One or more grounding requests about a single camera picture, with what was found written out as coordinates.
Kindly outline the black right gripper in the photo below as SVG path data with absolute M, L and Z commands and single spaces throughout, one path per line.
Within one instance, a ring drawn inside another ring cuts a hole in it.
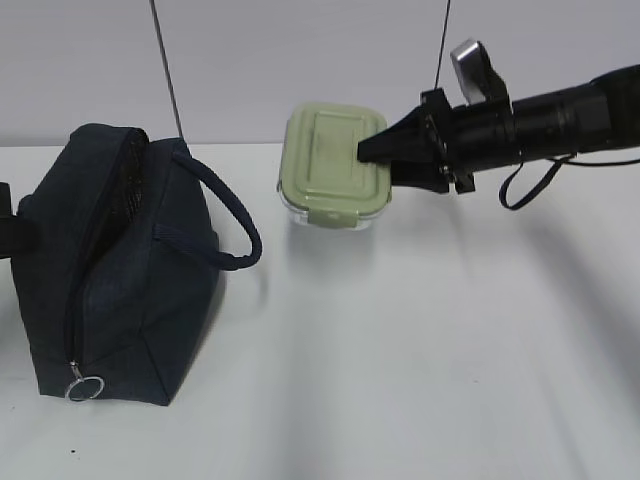
M 474 174 L 459 158 L 453 108 L 442 88 L 424 91 L 415 107 L 391 127 L 358 143 L 361 163 L 389 164 L 391 184 L 447 194 L 475 191 Z M 418 161 L 430 147 L 430 159 Z

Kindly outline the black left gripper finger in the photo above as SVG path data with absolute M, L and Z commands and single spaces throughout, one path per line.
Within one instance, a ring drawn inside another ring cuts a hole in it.
M 27 254 L 39 245 L 39 233 L 28 219 L 13 213 L 8 183 L 1 183 L 1 258 Z

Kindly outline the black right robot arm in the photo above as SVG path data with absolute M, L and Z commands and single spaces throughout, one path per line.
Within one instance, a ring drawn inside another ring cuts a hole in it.
M 404 118 L 359 142 L 357 159 L 389 168 L 394 186 L 464 194 L 477 172 L 639 144 L 636 65 L 518 101 L 502 81 L 493 94 L 454 107 L 443 89 L 424 91 Z

